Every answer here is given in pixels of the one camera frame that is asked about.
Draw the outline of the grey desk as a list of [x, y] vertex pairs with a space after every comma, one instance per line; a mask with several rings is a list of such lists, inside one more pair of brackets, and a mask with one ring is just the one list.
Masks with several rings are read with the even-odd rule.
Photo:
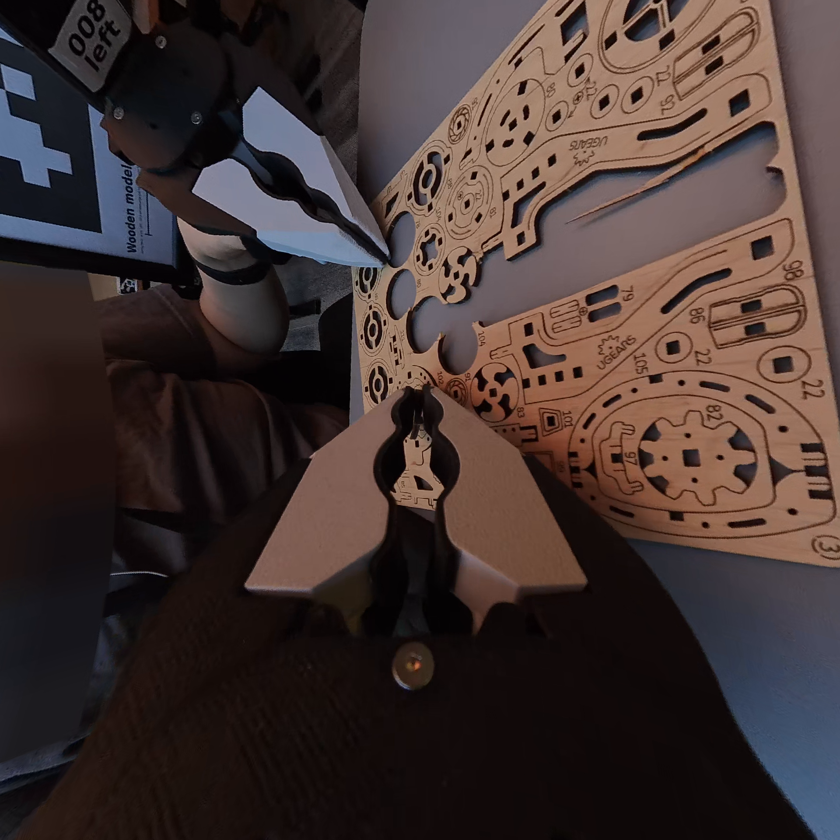
[[[542, 2], [369, 2], [360, 64], [360, 187], [375, 197], [496, 60]], [[815, 273], [838, 384], [839, 3], [772, 2]], [[770, 129], [631, 202], [577, 221], [652, 172], [598, 175], [542, 218], [511, 262], [485, 258], [453, 307], [429, 301], [416, 333], [445, 333], [446, 361], [471, 363], [471, 323], [491, 324], [670, 256], [772, 210]], [[820, 838], [838, 838], [838, 570], [635, 541], [692, 625], [755, 752]]]

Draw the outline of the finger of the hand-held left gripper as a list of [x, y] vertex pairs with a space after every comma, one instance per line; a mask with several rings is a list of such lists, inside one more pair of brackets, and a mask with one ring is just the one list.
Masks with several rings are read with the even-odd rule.
[[319, 152], [304, 170], [315, 175], [314, 187], [336, 202], [338, 220], [359, 225], [358, 234], [330, 218], [310, 215], [299, 201], [271, 194], [274, 179], [265, 163], [278, 160], [276, 154], [241, 152], [203, 168], [192, 193], [253, 228], [258, 241], [277, 252], [321, 263], [383, 267], [384, 239], [335, 154]]
[[[309, 189], [311, 195], [315, 197], [326, 196], [322, 190], [314, 187], [315, 175], [305, 173], [306, 164], [319, 152], [332, 152], [340, 161], [325, 136], [310, 129], [261, 87], [256, 89], [248, 98], [244, 105], [243, 116], [244, 139], [249, 148], [256, 152], [278, 154], [281, 158], [295, 165], [297, 171], [302, 176], [304, 186]], [[338, 220], [339, 210], [336, 202], [331, 198], [328, 199], [334, 205], [334, 208], [329, 207], [328, 218], [337, 222], [341, 228], [347, 231], [353, 230], [358, 234], [359, 225], [344, 221], [340, 222]], [[375, 222], [375, 226], [383, 238], [378, 223]], [[390, 253], [385, 240], [382, 249], [384, 251], [384, 261], [388, 261]]]

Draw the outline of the laser-cut wooden puzzle sheet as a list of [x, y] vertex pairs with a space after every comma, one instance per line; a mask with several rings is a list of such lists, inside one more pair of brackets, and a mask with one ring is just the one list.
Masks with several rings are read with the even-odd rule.
[[[780, 207], [524, 302], [543, 217], [770, 129]], [[770, 2], [545, 2], [371, 206], [360, 403], [435, 384], [623, 535], [838, 567], [838, 419]]]

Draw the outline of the framed marker sign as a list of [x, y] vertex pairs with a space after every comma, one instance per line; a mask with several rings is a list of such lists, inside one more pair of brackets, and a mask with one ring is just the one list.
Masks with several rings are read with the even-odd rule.
[[173, 215], [109, 149], [102, 116], [2, 30], [2, 256], [142, 277], [173, 273]]

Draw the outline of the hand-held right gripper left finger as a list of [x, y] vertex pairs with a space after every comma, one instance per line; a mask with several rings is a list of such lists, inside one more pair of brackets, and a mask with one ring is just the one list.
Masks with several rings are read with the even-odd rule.
[[418, 574], [421, 518], [391, 488], [406, 463], [415, 392], [405, 388], [308, 462], [245, 587], [336, 607], [352, 633], [397, 636], [410, 575]]

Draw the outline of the person's dark shirt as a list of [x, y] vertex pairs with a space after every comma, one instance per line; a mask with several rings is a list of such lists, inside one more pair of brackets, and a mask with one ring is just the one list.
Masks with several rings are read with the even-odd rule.
[[94, 303], [111, 388], [117, 502], [223, 524], [348, 426], [217, 372], [187, 302], [160, 286]]

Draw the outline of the black wristband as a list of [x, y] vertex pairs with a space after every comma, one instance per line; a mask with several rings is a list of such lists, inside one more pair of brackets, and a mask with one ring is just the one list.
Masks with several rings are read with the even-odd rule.
[[274, 265], [268, 260], [258, 259], [248, 251], [234, 254], [231, 259], [210, 257], [193, 258], [196, 268], [203, 277], [211, 278], [231, 287], [247, 287], [260, 283], [274, 272]]

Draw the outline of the person's left forearm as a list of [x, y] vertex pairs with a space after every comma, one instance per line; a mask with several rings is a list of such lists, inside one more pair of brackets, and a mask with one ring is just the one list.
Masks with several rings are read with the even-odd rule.
[[235, 285], [198, 270], [203, 291], [197, 317], [219, 360], [232, 364], [235, 355], [275, 357], [287, 339], [290, 314], [287, 296], [273, 266], [257, 282]]

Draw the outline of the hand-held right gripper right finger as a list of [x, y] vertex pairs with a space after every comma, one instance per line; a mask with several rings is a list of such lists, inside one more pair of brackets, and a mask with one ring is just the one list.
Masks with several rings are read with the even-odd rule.
[[443, 485], [423, 600], [431, 632], [470, 634], [498, 603], [582, 591], [585, 573], [519, 451], [437, 388], [423, 402]]

